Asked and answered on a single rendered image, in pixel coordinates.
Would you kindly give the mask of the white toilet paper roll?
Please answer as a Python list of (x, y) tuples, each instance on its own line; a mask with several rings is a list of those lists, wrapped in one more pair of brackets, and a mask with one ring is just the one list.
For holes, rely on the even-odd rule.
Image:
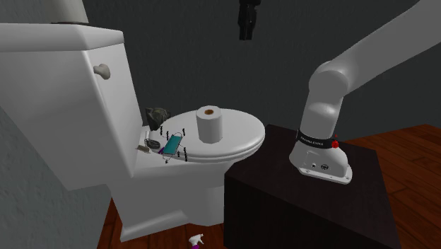
[(221, 109), (206, 105), (196, 111), (199, 139), (206, 144), (215, 144), (223, 138), (223, 116)]

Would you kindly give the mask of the dark grey crumpled lump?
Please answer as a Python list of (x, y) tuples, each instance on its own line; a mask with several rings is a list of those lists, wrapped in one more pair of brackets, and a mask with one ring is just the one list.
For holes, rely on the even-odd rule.
[(145, 108), (146, 119), (151, 131), (156, 131), (162, 123), (171, 118), (171, 112), (164, 108)]

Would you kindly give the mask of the teal face mask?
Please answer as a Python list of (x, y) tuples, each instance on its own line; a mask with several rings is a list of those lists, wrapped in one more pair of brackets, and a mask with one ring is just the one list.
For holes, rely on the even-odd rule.
[(161, 154), (166, 164), (168, 164), (173, 157), (180, 157), (180, 147), (183, 137), (184, 135), (181, 132), (176, 132), (171, 136), (166, 137), (166, 144), (164, 146), (163, 154)]

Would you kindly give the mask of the dark robot stand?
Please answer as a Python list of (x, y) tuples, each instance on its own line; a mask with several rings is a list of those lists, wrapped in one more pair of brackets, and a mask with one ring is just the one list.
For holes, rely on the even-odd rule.
[(347, 185), (302, 175), (291, 129), (266, 126), (259, 150), (225, 173), (228, 249), (401, 249), (377, 154), (341, 143)]

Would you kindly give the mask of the white and purple spray bottle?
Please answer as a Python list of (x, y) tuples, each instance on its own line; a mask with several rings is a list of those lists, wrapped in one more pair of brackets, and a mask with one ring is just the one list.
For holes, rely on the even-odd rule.
[(197, 234), (195, 236), (192, 236), (189, 238), (189, 243), (191, 244), (191, 249), (199, 249), (200, 248), (200, 244), (204, 244), (204, 242), (202, 241), (203, 238), (203, 234)]

